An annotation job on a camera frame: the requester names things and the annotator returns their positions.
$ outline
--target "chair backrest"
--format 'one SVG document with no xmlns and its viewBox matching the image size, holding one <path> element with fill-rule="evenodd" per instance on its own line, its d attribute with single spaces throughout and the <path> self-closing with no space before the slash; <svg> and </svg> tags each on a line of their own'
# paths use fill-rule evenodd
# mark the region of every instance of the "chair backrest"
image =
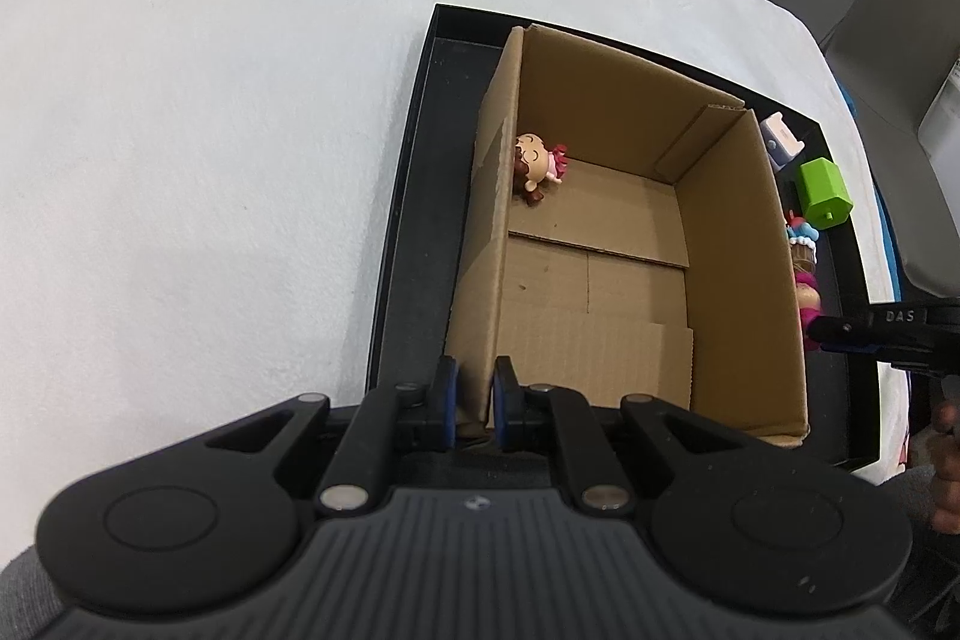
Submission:
<svg viewBox="0 0 960 640">
<path fill-rule="evenodd" d="M 960 55 L 960 0 L 855 0 L 826 49 L 887 121 L 915 131 Z"/>
</svg>

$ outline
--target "green plastic container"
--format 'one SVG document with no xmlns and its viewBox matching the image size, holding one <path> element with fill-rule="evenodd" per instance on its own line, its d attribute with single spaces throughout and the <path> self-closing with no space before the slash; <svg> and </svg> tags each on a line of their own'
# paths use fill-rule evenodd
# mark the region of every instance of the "green plastic container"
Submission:
<svg viewBox="0 0 960 640">
<path fill-rule="evenodd" d="M 826 158 L 817 158 L 800 166 L 797 175 L 800 210 L 815 229 L 838 226 L 850 217 L 853 201 L 847 193 L 840 169 Z"/>
</svg>

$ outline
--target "cardboard box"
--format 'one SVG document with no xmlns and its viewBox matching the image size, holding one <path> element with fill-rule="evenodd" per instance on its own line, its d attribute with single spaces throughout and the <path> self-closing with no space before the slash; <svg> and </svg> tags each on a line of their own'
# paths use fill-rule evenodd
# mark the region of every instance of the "cardboard box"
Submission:
<svg viewBox="0 0 960 640">
<path fill-rule="evenodd" d="M 563 185 L 512 195 L 517 133 Z M 784 445 L 808 433 L 784 217 L 743 101 L 552 28 L 515 28 L 480 110 L 446 352 L 464 420 L 491 372 L 616 407 L 647 392 Z"/>
</svg>

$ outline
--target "white tablecloth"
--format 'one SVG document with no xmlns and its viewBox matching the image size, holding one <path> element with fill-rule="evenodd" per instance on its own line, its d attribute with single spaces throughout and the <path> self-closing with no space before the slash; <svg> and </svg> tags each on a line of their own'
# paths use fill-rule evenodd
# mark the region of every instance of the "white tablecloth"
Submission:
<svg viewBox="0 0 960 640">
<path fill-rule="evenodd" d="M 816 44 L 765 0 L 0 0 L 0 564 L 81 475 L 301 391 L 362 394 L 436 2 L 662 52 L 817 119 L 891 296 Z M 904 375 L 883 368 L 895 470 Z"/>
</svg>

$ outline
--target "human hand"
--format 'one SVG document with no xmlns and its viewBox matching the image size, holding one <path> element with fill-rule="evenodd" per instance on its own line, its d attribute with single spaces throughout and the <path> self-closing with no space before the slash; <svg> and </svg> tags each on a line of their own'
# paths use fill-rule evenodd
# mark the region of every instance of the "human hand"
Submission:
<svg viewBox="0 0 960 640">
<path fill-rule="evenodd" d="M 930 493 L 936 509 L 930 518 L 934 531 L 960 534 L 960 442 L 953 426 L 960 421 L 960 410 L 952 402 L 944 402 L 933 410 L 933 428 L 940 434 L 931 437 L 928 450 L 936 474 L 930 482 Z"/>
</svg>

